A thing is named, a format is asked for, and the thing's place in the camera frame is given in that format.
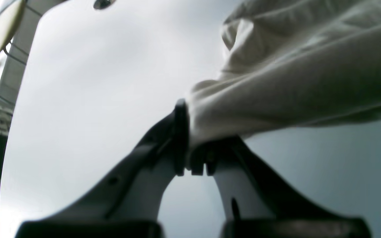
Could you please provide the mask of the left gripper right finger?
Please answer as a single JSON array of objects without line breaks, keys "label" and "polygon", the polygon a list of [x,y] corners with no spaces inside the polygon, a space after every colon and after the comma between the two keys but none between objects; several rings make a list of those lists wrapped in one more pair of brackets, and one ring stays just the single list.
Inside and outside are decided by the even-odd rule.
[{"label": "left gripper right finger", "polygon": [[221,238],[371,238],[359,217],[338,215],[292,188],[239,137],[199,146],[193,175],[206,166],[221,196],[226,222]]}]

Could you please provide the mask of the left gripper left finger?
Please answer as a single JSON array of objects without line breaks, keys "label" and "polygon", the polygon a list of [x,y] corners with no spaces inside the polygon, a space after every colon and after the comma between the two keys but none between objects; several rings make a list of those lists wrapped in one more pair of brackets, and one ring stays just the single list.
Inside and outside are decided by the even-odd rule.
[{"label": "left gripper left finger", "polygon": [[172,179],[184,175],[188,139],[186,102],[180,99],[90,191],[52,216],[22,223],[16,237],[165,237],[157,222],[160,204]]}]

